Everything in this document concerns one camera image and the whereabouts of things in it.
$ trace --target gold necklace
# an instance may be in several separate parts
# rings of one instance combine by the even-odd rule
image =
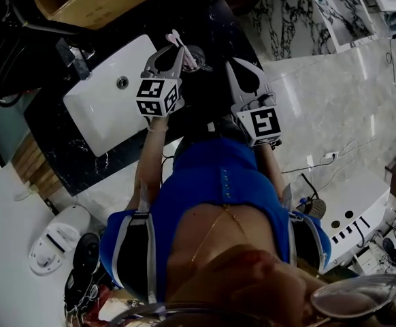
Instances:
[[[240,225],[240,222],[239,222],[239,219],[237,218],[237,216],[234,215],[234,214],[232,214],[230,211],[228,211],[229,207],[230,207],[229,204],[223,204],[223,205],[222,205],[222,212],[221,212],[221,214],[219,214],[218,218],[216,218],[216,220],[213,222],[212,226],[209,228],[209,230],[208,230],[207,233],[205,234],[204,238],[203,238],[203,239],[201,240],[201,242],[199,243],[199,246],[198,246],[198,248],[197,248],[195,254],[194,254],[193,257],[192,257],[191,262],[189,263],[189,267],[188,267],[188,270],[187,270],[187,273],[188,273],[188,274],[190,274],[190,272],[191,272],[191,268],[192,268],[193,262],[195,261],[195,258],[197,257],[197,255],[198,255],[198,253],[199,253],[199,250],[202,248],[202,246],[203,246],[205,240],[207,240],[207,237],[210,235],[210,233],[212,232],[213,228],[214,228],[215,225],[218,223],[218,220],[219,220],[224,214],[228,214],[228,215],[230,216],[230,218],[232,218],[232,220],[234,220],[234,222],[236,222],[237,226],[239,227],[240,231],[241,231],[242,234],[244,235],[245,239],[248,241],[248,243],[250,242],[248,236],[246,235],[246,233],[245,233],[245,231],[244,231],[244,229],[243,229],[243,227]]]

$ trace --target faucet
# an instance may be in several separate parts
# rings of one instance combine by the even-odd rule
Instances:
[[[80,80],[86,80],[90,77],[86,61],[95,54],[93,49],[90,51],[80,50],[77,47],[68,45],[63,37],[57,42],[56,49],[66,67],[71,66],[71,64],[74,65]]]

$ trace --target blue sleeveless top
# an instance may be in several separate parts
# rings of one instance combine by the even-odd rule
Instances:
[[[150,207],[154,224],[158,301],[163,301],[165,297],[167,259],[177,225],[184,212],[203,203],[248,204],[263,211],[272,227],[280,259],[289,262],[290,214],[281,206],[269,179],[257,170],[252,150],[226,138],[198,142],[177,158],[173,174],[164,182]],[[118,243],[118,233],[127,215],[134,212],[123,211],[111,215],[101,238],[101,261],[113,278],[112,258],[117,255],[118,246],[121,245]],[[329,239],[318,222],[316,227],[324,252],[330,253]]]

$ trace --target woman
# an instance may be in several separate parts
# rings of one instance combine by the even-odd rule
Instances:
[[[206,129],[181,141],[160,188],[168,126],[152,120],[133,197],[101,239],[102,262],[119,286],[148,302],[262,313],[271,299],[269,318],[299,326],[322,283],[296,267],[297,257],[322,268],[329,239],[317,220],[281,206],[284,181],[270,145],[252,150],[231,119]]]

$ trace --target black marble countertop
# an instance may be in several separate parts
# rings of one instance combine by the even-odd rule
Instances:
[[[169,118],[166,144],[181,138],[198,124],[229,113],[232,102],[225,61],[259,60],[224,0],[148,0],[108,26],[85,35],[96,53],[93,69],[125,44],[149,35],[157,49],[168,45],[165,34],[176,29],[185,44],[203,49],[213,72],[182,73],[186,106]],[[79,132],[64,103],[65,94],[79,81],[73,67],[52,75],[25,112],[29,127],[48,163],[67,191],[76,195],[139,159],[146,130],[135,134],[107,154],[96,157]]]

